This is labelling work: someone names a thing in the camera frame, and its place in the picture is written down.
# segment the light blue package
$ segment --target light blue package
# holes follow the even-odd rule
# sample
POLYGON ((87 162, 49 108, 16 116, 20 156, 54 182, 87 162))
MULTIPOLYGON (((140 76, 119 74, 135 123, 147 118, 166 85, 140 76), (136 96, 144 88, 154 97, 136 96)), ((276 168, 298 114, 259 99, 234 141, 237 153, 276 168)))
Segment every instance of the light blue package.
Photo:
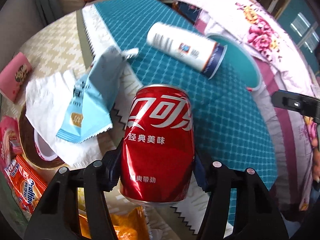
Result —
POLYGON ((73 98, 56 135, 58 138, 81 143, 112 128, 109 111, 118 94, 125 64, 125 57, 115 47, 96 56, 90 72, 74 86, 73 98))

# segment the teal tablecloth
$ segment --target teal tablecloth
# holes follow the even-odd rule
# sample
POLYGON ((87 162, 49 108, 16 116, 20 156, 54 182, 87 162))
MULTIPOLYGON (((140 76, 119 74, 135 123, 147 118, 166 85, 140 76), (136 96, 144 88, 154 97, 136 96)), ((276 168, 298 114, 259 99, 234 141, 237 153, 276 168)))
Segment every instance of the teal tablecloth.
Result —
MULTIPOLYGON (((96 4, 119 47, 138 47, 131 66, 144 85, 165 83, 184 89, 191 100, 195 143, 229 168, 254 168, 270 189, 276 179, 273 145, 262 116, 231 66, 220 67, 212 80, 146 44, 156 22, 197 30, 157 0, 109 0, 96 4)), ((236 205, 231 195, 229 221, 236 205)))

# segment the coca-cola can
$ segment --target coca-cola can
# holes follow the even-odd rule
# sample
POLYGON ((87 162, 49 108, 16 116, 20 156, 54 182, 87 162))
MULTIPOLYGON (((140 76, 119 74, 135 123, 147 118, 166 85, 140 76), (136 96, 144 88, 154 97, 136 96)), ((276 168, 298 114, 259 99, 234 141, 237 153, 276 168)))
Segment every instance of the coca-cola can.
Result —
POLYGON ((185 91, 171 85, 138 90, 126 125, 120 192, 140 205, 186 197, 194 159, 193 120, 185 91))

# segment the orange snack bag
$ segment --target orange snack bag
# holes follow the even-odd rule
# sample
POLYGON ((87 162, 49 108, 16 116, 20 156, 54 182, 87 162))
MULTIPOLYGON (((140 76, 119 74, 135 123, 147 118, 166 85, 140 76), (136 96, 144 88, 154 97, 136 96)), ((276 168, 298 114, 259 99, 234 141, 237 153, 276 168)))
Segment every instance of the orange snack bag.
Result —
POLYGON ((32 214, 47 187, 46 182, 21 155, 17 155, 4 171, 19 199, 20 207, 32 214))
MULTIPOLYGON (((150 240, 143 208, 136 207, 129 214, 110 214, 113 227, 119 240, 150 240)), ((79 215, 81 234, 89 239, 90 231, 85 215, 79 215)))

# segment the white tissue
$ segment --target white tissue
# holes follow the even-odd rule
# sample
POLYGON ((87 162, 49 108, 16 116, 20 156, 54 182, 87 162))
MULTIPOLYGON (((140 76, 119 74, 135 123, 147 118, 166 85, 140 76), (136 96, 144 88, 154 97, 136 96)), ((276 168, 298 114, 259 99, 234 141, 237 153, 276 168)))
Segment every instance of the white tissue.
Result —
POLYGON ((71 168, 84 168, 102 154, 97 137, 74 144, 57 138, 73 94, 76 77, 72 70, 32 80, 26 88, 26 117, 51 149, 71 168))

